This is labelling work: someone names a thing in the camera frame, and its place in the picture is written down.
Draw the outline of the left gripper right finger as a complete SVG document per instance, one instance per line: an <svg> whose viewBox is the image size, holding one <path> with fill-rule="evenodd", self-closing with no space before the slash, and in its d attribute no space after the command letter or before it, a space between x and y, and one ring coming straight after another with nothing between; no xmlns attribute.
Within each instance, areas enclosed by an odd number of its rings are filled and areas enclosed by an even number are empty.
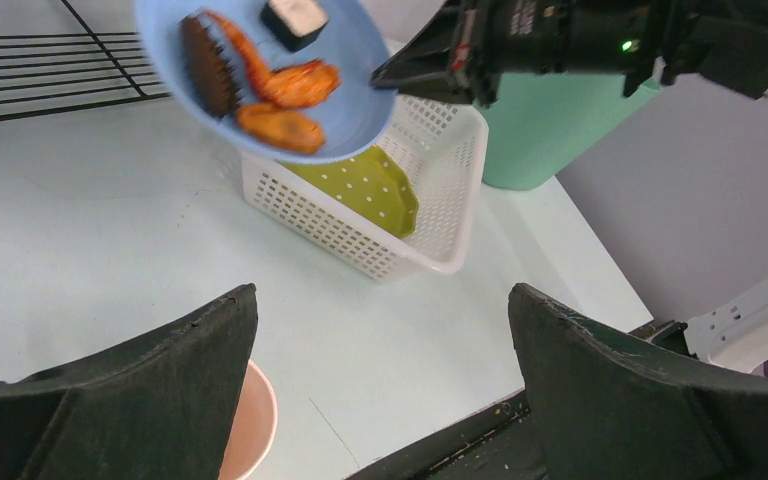
<svg viewBox="0 0 768 480"><path fill-rule="evenodd" d="M706 364L532 286L508 317L554 479L768 479L768 378Z"/></svg>

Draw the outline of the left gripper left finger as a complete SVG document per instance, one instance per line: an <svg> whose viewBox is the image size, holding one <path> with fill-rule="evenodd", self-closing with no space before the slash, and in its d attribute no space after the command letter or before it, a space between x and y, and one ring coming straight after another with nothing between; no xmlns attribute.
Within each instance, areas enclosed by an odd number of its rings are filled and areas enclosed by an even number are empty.
<svg viewBox="0 0 768 480"><path fill-rule="evenodd" d="M238 286L166 325L0 382L0 479L215 479L258 325Z"/></svg>

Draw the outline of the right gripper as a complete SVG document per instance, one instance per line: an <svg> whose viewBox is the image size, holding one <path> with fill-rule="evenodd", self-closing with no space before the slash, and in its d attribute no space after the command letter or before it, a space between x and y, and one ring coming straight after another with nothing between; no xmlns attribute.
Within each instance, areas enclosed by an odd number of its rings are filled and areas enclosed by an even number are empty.
<svg viewBox="0 0 768 480"><path fill-rule="evenodd" d="M498 98L506 73L621 75L632 96L657 57L659 1L465 1L443 6L370 77L444 103Z"/></svg>

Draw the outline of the blue plate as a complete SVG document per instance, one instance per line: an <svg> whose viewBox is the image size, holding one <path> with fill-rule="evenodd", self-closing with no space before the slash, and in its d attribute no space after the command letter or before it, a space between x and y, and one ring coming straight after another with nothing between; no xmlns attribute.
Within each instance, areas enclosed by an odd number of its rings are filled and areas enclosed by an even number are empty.
<svg viewBox="0 0 768 480"><path fill-rule="evenodd" d="M136 1L134 19L144 50L161 79L183 108L203 126L252 154L281 162L314 165L354 156L372 145L389 126L394 89L375 89L373 71L390 56L373 19L358 1L324 1L328 22L310 45L291 52L261 21L262 1ZM270 68L321 59L338 69L340 86L323 103L305 110L318 122L326 142L312 155L282 150L240 129L236 120L219 119L202 105L188 78L179 23L213 10L237 25L257 46Z"/></svg>

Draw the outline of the pink mug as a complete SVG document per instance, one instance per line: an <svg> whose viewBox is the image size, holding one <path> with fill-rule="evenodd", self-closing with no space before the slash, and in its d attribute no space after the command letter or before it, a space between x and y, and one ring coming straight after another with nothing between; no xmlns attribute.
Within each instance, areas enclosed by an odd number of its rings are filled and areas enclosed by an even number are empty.
<svg viewBox="0 0 768 480"><path fill-rule="evenodd" d="M273 386L250 360L218 479L248 479L269 453L277 423L278 404Z"/></svg>

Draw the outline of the green dotted plate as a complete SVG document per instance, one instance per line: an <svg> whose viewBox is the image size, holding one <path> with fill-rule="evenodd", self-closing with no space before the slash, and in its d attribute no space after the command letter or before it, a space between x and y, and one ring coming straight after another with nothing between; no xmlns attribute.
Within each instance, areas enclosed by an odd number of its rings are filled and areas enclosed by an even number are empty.
<svg viewBox="0 0 768 480"><path fill-rule="evenodd" d="M378 146L339 162L284 167L397 238L415 232L419 200L407 174Z"/></svg>

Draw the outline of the white plastic basket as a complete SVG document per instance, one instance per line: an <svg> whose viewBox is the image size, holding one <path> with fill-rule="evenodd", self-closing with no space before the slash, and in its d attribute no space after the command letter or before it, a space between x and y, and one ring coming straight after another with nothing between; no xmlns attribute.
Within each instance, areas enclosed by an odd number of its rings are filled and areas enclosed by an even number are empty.
<svg viewBox="0 0 768 480"><path fill-rule="evenodd" d="M474 107L400 97L376 144L292 165L244 153L245 200L379 281L463 265L489 128Z"/></svg>

